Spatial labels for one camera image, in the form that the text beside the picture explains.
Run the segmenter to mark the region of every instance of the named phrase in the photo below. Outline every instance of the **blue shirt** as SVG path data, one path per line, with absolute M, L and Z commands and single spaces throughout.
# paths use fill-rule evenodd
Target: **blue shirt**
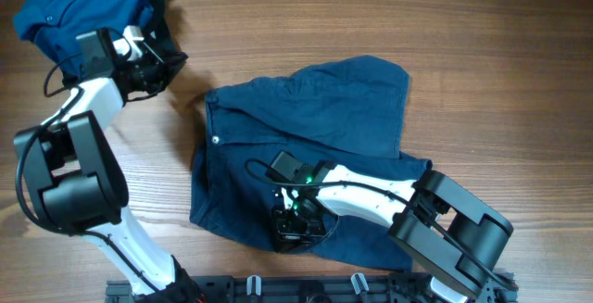
M 309 164 L 328 160 L 389 180 L 418 179 L 430 160 L 399 151 L 409 76 L 377 57 L 304 68 L 210 91 L 207 140 L 195 157 L 190 221 L 237 242 L 273 250 L 274 186 L 249 177 L 249 158 L 270 163 L 282 150 Z M 264 176 L 264 169 L 253 171 Z M 328 231 L 333 223 L 326 223 Z M 365 267 L 411 268 L 387 228 L 342 217 L 308 252 Z
M 81 52 L 76 35 L 102 27 L 123 32 L 127 25 L 144 26 L 152 13 L 149 0 L 27 0 L 13 22 L 20 40 L 35 43 L 58 62 Z M 78 74 L 81 63 L 81 57 L 73 58 L 62 69 Z

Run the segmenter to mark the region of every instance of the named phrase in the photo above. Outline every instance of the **wooden table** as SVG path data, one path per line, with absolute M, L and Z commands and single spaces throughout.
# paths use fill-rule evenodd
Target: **wooden table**
M 122 275 L 81 239 L 42 232 L 14 192 L 16 131 L 47 117 L 52 63 L 19 42 L 24 0 L 0 0 L 0 301 L 102 302 Z M 148 232 L 195 275 L 345 275 L 312 256 L 261 252 L 188 221 L 189 164 L 203 127 L 178 114 L 207 89 L 373 54 L 411 75 L 402 150 L 506 216 L 498 262 L 521 302 L 593 296 L 593 0 L 171 0 L 167 20 L 190 59 L 172 91 L 128 105 L 107 139 Z M 59 86 L 59 77 L 53 86 Z

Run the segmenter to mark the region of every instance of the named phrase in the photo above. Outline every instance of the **blue fabric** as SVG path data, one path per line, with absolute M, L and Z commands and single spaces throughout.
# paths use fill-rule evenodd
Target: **blue fabric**
M 272 251 L 274 186 L 250 178 L 244 163 L 271 162 L 281 150 L 311 164 L 329 160 L 384 179 L 420 178 L 430 160 L 399 152 L 408 83 L 408 74 L 393 63 L 355 57 L 210 91 L 207 140 L 193 168 L 190 221 Z M 253 170 L 264 174 L 257 166 Z M 386 233 L 377 224 L 343 217 L 334 233 L 308 252 L 409 271 L 410 257 Z
M 20 40 L 35 43 L 58 62 L 81 52 L 76 35 L 102 27 L 123 32 L 127 25 L 145 26 L 152 14 L 149 0 L 27 0 L 13 22 Z M 81 63 L 81 57 L 73 58 L 62 69 L 78 74 Z

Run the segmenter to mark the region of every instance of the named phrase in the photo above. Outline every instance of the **black mounting rail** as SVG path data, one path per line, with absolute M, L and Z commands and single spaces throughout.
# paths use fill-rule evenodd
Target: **black mounting rail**
M 509 279 L 511 273 L 501 273 Z M 357 289 L 348 276 L 249 278 L 232 276 L 193 277 L 206 295 L 208 303 L 438 303 L 423 288 L 431 276 L 428 273 L 391 273 L 364 276 L 366 285 Z M 105 303 L 133 303 L 127 281 L 108 281 Z M 517 293 L 508 291 L 488 280 L 477 299 L 468 303 L 517 303 Z

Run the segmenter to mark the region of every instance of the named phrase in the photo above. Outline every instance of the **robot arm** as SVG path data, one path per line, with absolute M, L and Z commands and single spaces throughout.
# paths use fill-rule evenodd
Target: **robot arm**
M 251 162 L 266 167 L 271 181 L 255 175 Z M 389 228 L 389 236 L 434 276 L 427 289 L 448 302 L 478 297 L 489 279 L 518 289 L 492 272 L 511 237 L 511 224 L 440 172 L 429 170 L 418 181 L 388 181 L 334 163 L 311 166 L 285 152 L 271 165 L 250 159 L 246 169 L 279 186 L 283 204 L 272 210 L 278 250 L 324 239 L 324 215 L 356 216 Z M 436 221 L 451 208 L 457 214 L 445 230 Z
M 179 301 L 173 299 L 184 291 L 198 301 L 199 289 L 131 213 L 125 178 L 102 132 L 126 102 L 133 101 L 129 93 L 145 91 L 150 96 L 164 90 L 186 56 L 159 56 L 139 28 L 131 26 L 113 43 L 107 29 L 77 40 L 86 77 L 52 118 L 18 133 L 14 141 L 20 158 L 26 150 L 23 176 L 37 216 L 33 220 L 98 246 L 138 297 Z M 72 160 L 79 161 L 79 170 L 53 173 Z

